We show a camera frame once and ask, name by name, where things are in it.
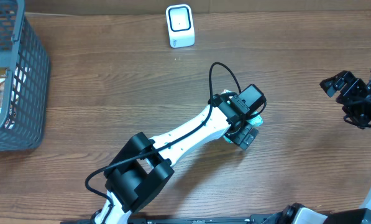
wooden tabletop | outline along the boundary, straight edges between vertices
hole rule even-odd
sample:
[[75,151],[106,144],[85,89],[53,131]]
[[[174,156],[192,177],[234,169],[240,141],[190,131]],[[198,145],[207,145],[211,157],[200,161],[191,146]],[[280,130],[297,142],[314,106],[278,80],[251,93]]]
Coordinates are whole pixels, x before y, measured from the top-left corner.
[[[225,63],[267,97],[247,151],[223,140],[186,157],[142,213],[176,217],[272,213],[293,202],[357,208],[371,185],[371,129],[343,122],[319,82],[342,70],[365,81],[371,11],[197,14],[196,43],[168,44],[164,15],[30,18],[52,60],[47,125],[34,151],[0,152],[0,223],[89,218],[104,199],[85,189],[134,134],[168,132],[208,100]],[[236,90],[223,68],[215,93]],[[91,185],[104,189],[97,176]]]

gray-blue plastic crate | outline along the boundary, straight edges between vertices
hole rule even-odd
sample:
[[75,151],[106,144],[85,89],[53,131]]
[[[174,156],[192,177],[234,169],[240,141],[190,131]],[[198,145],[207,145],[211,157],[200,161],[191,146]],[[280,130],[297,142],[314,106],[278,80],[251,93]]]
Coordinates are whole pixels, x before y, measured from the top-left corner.
[[24,0],[0,1],[0,67],[8,68],[0,151],[34,149],[43,138],[50,59],[24,12]]

wood grain surface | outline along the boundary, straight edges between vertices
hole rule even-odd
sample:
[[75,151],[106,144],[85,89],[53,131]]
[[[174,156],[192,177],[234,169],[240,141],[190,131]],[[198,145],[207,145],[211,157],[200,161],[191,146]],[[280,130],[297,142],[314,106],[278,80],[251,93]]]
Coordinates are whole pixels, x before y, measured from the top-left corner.
[[174,4],[193,13],[371,10],[371,0],[25,0],[28,12],[69,15],[164,14]]
[[[342,70],[368,80],[371,11],[198,14],[184,49],[170,48],[164,15],[30,23],[52,60],[45,139],[0,152],[0,223],[89,218],[104,199],[85,189],[87,175],[139,131],[152,137],[196,116],[215,61],[265,93],[260,133],[247,151],[223,140],[197,149],[142,214],[235,217],[293,202],[338,212],[369,191],[371,129],[343,122],[319,82]],[[223,68],[213,72],[214,92],[236,89]]]

blue basket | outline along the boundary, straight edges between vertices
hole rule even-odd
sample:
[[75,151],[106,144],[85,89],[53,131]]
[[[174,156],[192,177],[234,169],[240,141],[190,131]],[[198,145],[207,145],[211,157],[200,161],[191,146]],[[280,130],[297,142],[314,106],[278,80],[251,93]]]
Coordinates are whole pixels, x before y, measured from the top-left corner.
[[0,67],[8,68],[0,151],[34,149],[43,138],[50,59],[24,16],[24,0],[0,1]]

wall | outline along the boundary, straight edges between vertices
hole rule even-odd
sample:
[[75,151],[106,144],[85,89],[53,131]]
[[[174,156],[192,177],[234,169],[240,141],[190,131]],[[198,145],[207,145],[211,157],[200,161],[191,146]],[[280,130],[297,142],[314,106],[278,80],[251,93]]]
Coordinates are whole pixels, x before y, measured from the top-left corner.
[[194,13],[371,10],[371,0],[25,0],[27,12],[49,14],[164,14],[187,3]]

